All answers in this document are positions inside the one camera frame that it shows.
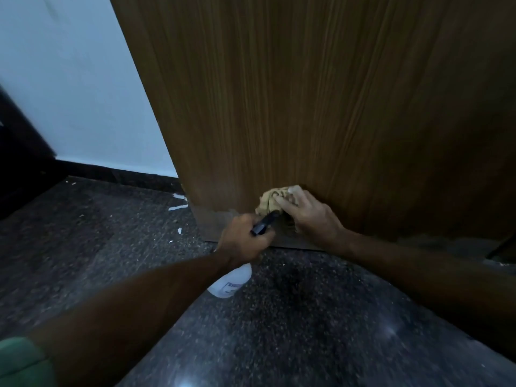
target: forearm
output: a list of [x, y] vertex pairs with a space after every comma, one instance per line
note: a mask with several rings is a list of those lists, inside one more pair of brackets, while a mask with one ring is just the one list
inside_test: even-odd
[[447, 254], [358, 235], [341, 256], [516, 360], [516, 278]]
[[208, 286], [230, 270], [221, 253], [153, 269], [101, 291], [29, 337], [60, 386], [114, 385]]

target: hand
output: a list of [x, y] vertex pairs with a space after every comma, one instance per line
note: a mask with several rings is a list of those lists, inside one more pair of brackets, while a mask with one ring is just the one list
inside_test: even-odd
[[251, 235], [251, 229], [260, 219], [255, 214], [242, 214], [233, 218], [220, 236], [217, 252], [230, 257], [232, 269], [258, 258], [273, 241], [276, 233], [272, 228], [268, 228], [263, 235]]
[[331, 208], [319, 202], [309, 191], [299, 186], [289, 188], [296, 205], [281, 196], [275, 196], [280, 207], [290, 214], [297, 231], [330, 254], [343, 256], [347, 249], [346, 236], [358, 236], [344, 228]]

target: paint chip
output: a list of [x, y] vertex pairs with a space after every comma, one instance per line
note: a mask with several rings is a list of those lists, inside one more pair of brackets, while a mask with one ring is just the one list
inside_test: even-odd
[[176, 209], [182, 209], [182, 208], [187, 208], [187, 207], [188, 207], [188, 204], [179, 205], [179, 206], [171, 206], [170, 208], [168, 208], [168, 210], [176, 210]]

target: person's left arm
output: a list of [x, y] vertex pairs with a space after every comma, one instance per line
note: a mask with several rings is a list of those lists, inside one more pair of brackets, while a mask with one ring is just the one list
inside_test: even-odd
[[256, 219], [234, 218], [213, 254], [126, 279], [31, 331], [58, 385], [115, 385], [211, 284], [270, 245], [270, 229], [251, 236]]

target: person's right arm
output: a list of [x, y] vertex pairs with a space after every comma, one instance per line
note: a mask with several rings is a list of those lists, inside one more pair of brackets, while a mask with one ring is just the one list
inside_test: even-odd
[[516, 361], [516, 277], [445, 253], [397, 246], [345, 229], [326, 204], [299, 186], [297, 206], [281, 197], [298, 231], [328, 253], [389, 281], [414, 301]]

